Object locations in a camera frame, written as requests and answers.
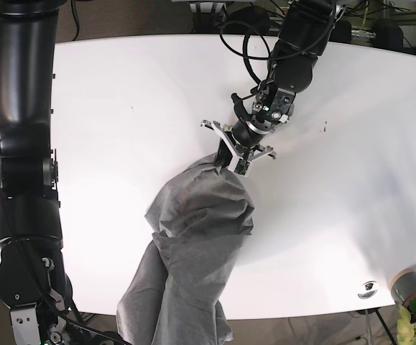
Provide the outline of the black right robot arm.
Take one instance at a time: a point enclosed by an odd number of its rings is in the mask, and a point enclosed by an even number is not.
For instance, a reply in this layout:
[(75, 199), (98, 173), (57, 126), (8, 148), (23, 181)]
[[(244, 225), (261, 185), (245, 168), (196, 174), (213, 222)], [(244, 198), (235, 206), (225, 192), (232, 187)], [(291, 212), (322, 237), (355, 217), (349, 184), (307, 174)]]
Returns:
[(50, 142), (61, 1), (0, 1), (0, 298), (17, 344), (122, 344), (87, 326), (63, 262)]

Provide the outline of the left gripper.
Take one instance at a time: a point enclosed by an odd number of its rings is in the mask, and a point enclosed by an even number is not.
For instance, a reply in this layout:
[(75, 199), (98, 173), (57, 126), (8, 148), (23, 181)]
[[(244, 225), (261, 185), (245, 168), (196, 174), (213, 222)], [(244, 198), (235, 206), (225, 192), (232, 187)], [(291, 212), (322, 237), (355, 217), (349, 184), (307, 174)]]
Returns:
[(234, 113), (237, 121), (233, 125), (204, 120), (202, 127), (212, 130), (219, 136), (219, 146), (214, 165), (227, 168), (243, 159), (250, 165), (262, 157), (274, 159), (277, 154), (270, 146), (261, 145), (268, 134), (292, 117), (295, 93), (267, 86), (263, 91), (253, 89), (251, 95), (240, 97), (233, 93)]

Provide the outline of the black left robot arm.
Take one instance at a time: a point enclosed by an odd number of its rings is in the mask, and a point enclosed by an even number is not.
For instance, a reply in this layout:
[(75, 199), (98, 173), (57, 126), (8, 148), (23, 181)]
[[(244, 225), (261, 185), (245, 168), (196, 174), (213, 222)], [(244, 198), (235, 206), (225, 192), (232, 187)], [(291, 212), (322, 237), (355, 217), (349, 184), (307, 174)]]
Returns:
[(342, 1), (291, 1), (277, 41), (262, 59), (267, 63), (267, 75), (256, 79), (251, 108), (246, 109), (244, 99), (234, 93), (234, 125), (202, 123), (220, 138), (216, 167), (245, 176), (254, 161), (276, 157), (274, 149), (261, 141), (291, 119), (295, 97), (311, 84), (313, 68), (345, 9)]

